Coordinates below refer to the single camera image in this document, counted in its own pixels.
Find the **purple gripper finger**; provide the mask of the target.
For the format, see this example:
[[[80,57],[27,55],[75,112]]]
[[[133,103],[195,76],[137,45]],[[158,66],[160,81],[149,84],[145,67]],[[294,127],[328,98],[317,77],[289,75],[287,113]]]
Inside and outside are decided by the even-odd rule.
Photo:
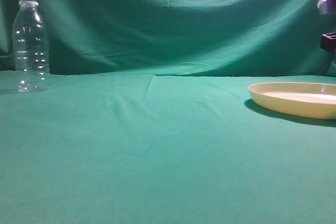
[[[318,0],[317,8],[321,15],[335,13],[335,0]]]

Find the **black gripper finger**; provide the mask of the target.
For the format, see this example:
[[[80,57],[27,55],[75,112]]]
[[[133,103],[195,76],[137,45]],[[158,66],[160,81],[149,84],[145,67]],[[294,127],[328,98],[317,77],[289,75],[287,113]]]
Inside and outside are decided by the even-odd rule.
[[[325,51],[334,51],[336,49],[336,32],[322,34],[320,48]]]

